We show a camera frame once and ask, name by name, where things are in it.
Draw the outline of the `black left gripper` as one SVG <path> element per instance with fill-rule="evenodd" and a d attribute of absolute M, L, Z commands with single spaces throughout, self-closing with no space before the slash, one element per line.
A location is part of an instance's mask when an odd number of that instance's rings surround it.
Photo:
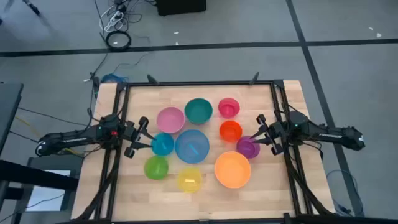
<path fill-rule="evenodd" d="M 134 123 L 128 121 L 127 122 L 127 126 L 125 127 L 124 130 L 124 134 L 123 134 L 123 139 L 130 141 L 131 145 L 128 146 L 125 151 L 124 151 L 124 155 L 126 157 L 133 157 L 135 152 L 138 149 L 142 149 L 142 148 L 151 148 L 151 145 L 148 144 L 144 144 L 140 142 L 140 138 L 142 135 L 152 139 L 152 140 L 156 140 L 155 137 L 153 137 L 152 135 L 150 135 L 147 132 L 147 126 L 149 124 L 149 120 L 145 117 L 142 116 L 138 122 L 139 127 L 136 129 L 134 127 Z"/>

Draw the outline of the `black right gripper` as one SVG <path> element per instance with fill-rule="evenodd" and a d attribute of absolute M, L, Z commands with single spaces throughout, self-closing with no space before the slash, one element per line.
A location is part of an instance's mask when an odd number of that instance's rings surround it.
<path fill-rule="evenodd" d="M 278 131 L 275 127 L 272 126 L 268 126 L 266 124 L 266 117 L 263 114 L 260 114 L 257 118 L 257 123 L 260 125 L 258 128 L 258 131 L 253 134 L 250 138 L 256 138 L 260 135 L 265 135 L 265 137 L 263 139 L 258 139 L 255 140 L 254 143 L 258 143 L 258 144 L 265 144 L 266 146 L 271 145 L 271 152 L 273 153 L 274 156 L 282 153 L 284 151 L 283 147 L 281 144 L 276 143 L 275 139 L 280 138 L 281 137 L 281 133 L 280 131 Z"/>

